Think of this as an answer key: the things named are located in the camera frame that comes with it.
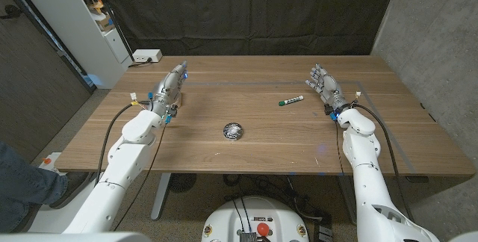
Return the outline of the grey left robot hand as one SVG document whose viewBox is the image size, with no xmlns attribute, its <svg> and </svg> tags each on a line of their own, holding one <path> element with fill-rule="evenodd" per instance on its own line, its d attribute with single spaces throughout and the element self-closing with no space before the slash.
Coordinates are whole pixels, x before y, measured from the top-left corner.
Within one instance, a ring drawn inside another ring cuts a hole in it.
<svg viewBox="0 0 478 242">
<path fill-rule="evenodd" d="M 176 117 L 181 106 L 181 88 L 187 77 L 187 61 L 184 60 L 154 86 L 148 109 L 160 117 Z"/>
</svg>

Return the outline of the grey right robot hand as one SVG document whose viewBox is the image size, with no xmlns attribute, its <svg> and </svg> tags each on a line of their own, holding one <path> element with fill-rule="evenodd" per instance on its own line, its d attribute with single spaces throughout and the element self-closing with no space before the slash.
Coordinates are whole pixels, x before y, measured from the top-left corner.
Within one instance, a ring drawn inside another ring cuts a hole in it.
<svg viewBox="0 0 478 242">
<path fill-rule="evenodd" d="M 350 107 L 340 84 L 320 64 L 311 68 L 310 79 L 305 83 L 320 95 L 326 115 L 338 116 Z"/>
</svg>

